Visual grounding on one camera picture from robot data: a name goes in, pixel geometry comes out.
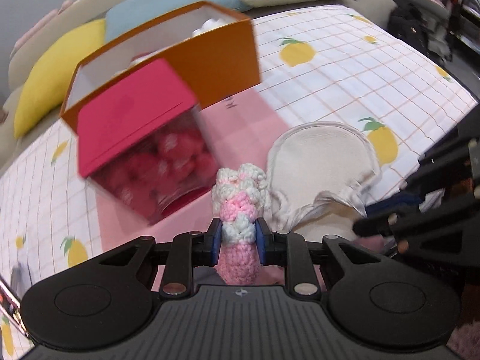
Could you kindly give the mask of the beige round cloth pouch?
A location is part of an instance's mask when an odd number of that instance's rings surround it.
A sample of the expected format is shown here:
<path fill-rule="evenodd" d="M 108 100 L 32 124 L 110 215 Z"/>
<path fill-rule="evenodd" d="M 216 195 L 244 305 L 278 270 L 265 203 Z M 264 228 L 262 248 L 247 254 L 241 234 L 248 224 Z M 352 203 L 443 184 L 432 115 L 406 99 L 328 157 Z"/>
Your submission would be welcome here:
<path fill-rule="evenodd" d="M 368 190 L 382 170 L 373 145 L 359 130 L 336 122 L 293 127 L 272 145 L 266 164 L 264 219 L 276 233 L 308 242 L 335 235 L 357 239 Z"/>

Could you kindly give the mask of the pink white crochet toy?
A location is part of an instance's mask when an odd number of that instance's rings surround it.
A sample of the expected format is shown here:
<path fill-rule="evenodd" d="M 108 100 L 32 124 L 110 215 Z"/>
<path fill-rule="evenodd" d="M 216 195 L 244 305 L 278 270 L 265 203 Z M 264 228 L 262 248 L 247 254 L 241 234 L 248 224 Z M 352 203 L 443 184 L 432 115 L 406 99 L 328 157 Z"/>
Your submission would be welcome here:
<path fill-rule="evenodd" d="M 213 215 L 221 221 L 221 247 L 216 271 L 228 285 L 255 283 L 260 269 L 256 220 L 264 212 L 267 177 L 251 163 L 237 170 L 221 168 L 211 190 Z"/>

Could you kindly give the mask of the red box with clear front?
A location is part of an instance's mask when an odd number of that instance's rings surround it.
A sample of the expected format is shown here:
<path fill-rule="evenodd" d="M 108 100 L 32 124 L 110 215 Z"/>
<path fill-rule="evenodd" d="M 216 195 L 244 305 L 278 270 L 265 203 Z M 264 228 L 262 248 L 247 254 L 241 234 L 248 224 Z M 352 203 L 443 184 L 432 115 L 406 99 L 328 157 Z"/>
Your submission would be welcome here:
<path fill-rule="evenodd" d="M 79 175 L 155 224 L 214 184 L 219 162 L 194 92 L 163 59 L 79 111 Z"/>

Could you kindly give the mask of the fruit print checked tablecloth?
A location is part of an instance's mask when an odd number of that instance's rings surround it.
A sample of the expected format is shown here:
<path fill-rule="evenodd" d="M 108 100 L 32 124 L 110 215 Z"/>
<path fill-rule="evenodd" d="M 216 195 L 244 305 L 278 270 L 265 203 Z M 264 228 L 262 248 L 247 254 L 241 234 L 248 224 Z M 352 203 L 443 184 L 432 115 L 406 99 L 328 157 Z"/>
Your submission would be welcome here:
<path fill-rule="evenodd" d="M 253 22 L 262 81 L 253 89 L 291 128 L 359 129 L 382 176 L 368 203 L 393 194 L 418 156 L 473 108 L 442 68 L 371 19 L 340 5 Z M 56 121 L 1 172 L 1 277 L 38 282 L 102 250 L 97 192 L 77 173 L 77 139 Z"/>

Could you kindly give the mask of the pink paper mat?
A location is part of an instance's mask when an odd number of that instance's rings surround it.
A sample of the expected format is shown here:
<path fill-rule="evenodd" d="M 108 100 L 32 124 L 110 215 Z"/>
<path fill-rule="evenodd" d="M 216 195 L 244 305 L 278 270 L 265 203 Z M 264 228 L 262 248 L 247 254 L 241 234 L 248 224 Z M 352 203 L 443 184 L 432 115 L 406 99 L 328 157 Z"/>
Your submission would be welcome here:
<path fill-rule="evenodd" d="M 230 100 L 217 102 L 200 112 L 222 167 L 237 169 L 251 163 L 265 168 L 272 144 L 290 126 L 250 88 Z M 151 235 L 157 242 L 171 242 L 188 231 L 204 231 L 212 220 L 209 193 L 183 206 L 153 225 L 124 205 L 97 192 L 98 226 L 102 250 L 108 251 L 139 236 Z"/>

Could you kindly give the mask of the pink office chair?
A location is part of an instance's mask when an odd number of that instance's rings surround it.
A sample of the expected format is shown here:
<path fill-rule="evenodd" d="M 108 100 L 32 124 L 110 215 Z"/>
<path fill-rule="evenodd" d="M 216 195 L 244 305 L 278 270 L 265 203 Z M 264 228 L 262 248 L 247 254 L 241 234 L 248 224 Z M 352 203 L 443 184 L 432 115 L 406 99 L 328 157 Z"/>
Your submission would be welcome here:
<path fill-rule="evenodd" d="M 443 66 L 452 60 L 448 43 L 449 10 L 440 0 L 399 0 L 387 32 Z"/>

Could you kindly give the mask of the yellow cushion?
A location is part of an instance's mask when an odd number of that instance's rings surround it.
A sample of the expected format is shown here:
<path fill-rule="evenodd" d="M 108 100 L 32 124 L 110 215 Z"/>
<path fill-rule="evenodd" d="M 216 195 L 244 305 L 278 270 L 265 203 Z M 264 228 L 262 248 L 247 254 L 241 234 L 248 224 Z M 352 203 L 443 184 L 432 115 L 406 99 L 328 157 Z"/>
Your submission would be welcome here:
<path fill-rule="evenodd" d="M 61 36 L 38 59 L 19 96 L 15 138 L 23 137 L 62 104 L 78 63 L 103 45 L 105 31 L 105 19 L 82 24 Z"/>

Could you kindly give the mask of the orange cardboard box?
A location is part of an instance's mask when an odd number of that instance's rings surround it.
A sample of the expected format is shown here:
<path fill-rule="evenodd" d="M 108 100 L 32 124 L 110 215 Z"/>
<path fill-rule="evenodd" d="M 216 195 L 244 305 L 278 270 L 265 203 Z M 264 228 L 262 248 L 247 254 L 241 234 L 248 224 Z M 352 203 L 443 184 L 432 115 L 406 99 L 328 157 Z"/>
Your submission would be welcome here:
<path fill-rule="evenodd" d="M 155 59 L 168 62 L 203 108 L 261 82 L 251 19 L 213 2 L 195 2 L 129 30 L 81 60 L 61 118 L 76 130 L 83 105 Z"/>

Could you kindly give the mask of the pink plush toy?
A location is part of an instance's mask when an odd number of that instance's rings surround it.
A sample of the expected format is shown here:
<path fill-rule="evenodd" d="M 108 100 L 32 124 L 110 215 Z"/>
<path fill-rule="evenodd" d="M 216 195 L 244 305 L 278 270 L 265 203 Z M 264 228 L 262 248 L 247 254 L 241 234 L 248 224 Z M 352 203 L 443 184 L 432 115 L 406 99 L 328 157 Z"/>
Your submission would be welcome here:
<path fill-rule="evenodd" d="M 24 44 L 31 39 L 36 33 L 38 33 L 41 29 L 43 29 L 49 22 L 51 22 L 55 17 L 59 16 L 61 13 L 66 11 L 70 8 L 71 5 L 75 3 L 74 0 L 65 0 L 60 8 L 55 8 L 48 12 L 45 16 L 36 22 L 27 32 L 25 32 L 14 44 L 14 47 L 10 53 L 10 57 L 12 56 L 24 46 Z"/>

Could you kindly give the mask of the light blue cushion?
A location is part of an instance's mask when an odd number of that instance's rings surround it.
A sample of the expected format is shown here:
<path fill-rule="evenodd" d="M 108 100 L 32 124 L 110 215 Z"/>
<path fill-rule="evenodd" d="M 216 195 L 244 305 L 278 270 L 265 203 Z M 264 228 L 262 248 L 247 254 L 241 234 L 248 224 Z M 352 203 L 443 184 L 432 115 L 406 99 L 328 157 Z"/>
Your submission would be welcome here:
<path fill-rule="evenodd" d="M 213 2 L 234 11 L 250 9 L 241 0 L 125 0 L 106 13 L 105 41 L 112 41 L 155 17 L 201 1 Z"/>

